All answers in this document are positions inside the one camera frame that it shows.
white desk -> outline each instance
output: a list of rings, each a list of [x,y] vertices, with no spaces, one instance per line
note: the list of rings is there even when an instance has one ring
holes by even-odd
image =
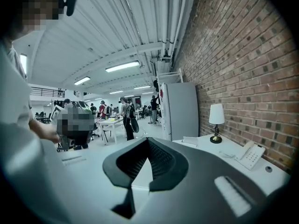
[[[280,188],[288,182],[290,176],[286,172],[279,169],[274,164],[266,161],[263,158],[261,158],[251,170],[248,170],[236,160],[232,158],[227,158],[223,153],[220,153],[220,151],[223,151],[226,154],[238,154],[242,149],[242,146],[223,136],[222,142],[220,144],[214,144],[210,142],[211,136],[212,135],[199,137],[197,147],[195,147],[192,144],[183,143],[182,140],[176,140],[173,142],[188,147],[200,149],[220,157],[229,165],[233,166],[238,171],[242,172],[244,175],[246,175],[248,178],[254,181],[266,195],[269,195],[270,193],[272,193],[273,191],[275,191],[276,189]],[[271,173],[268,173],[265,170],[267,166],[272,168]]]
[[[116,132],[115,132],[115,126],[122,125],[123,118],[116,119],[115,121],[108,121],[108,120],[101,120],[100,121],[100,129],[102,133],[102,137],[104,140],[105,145],[107,144],[107,140],[104,138],[104,130],[113,131],[114,141],[117,144],[117,138],[116,138]]]

ceiling light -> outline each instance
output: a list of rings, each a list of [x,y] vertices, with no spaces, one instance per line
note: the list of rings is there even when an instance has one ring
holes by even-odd
[[[81,79],[81,80],[75,82],[74,84],[75,84],[75,85],[78,85],[78,84],[81,84],[81,83],[83,83],[83,82],[85,82],[85,81],[88,81],[88,80],[90,80],[90,77],[84,77],[83,79]]]
[[[27,56],[24,54],[20,55],[20,62],[22,64],[25,74],[27,74]]]
[[[120,92],[123,92],[123,91],[115,91],[115,92],[111,92],[110,94],[116,94],[116,93],[120,93]]]
[[[150,86],[148,85],[148,86],[143,86],[143,87],[137,87],[137,88],[134,88],[134,89],[137,90],[137,89],[143,89],[143,88],[150,88]]]
[[[126,64],[113,66],[113,67],[110,67],[110,68],[106,68],[105,71],[111,72],[111,71],[125,69],[125,68],[133,67],[133,66],[139,66],[139,62],[129,62],[129,63],[126,63]]]

white telephone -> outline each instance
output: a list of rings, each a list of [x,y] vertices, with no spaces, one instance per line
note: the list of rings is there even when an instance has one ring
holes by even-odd
[[[262,157],[265,150],[264,147],[259,146],[253,141],[249,141],[235,158],[240,164],[251,170]]]

black railing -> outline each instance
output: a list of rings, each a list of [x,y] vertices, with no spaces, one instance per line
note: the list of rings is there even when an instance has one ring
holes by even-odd
[[[52,90],[52,89],[45,89],[45,88],[38,88],[38,87],[31,87],[31,88],[32,88],[31,95],[64,98],[64,91],[61,90]]]

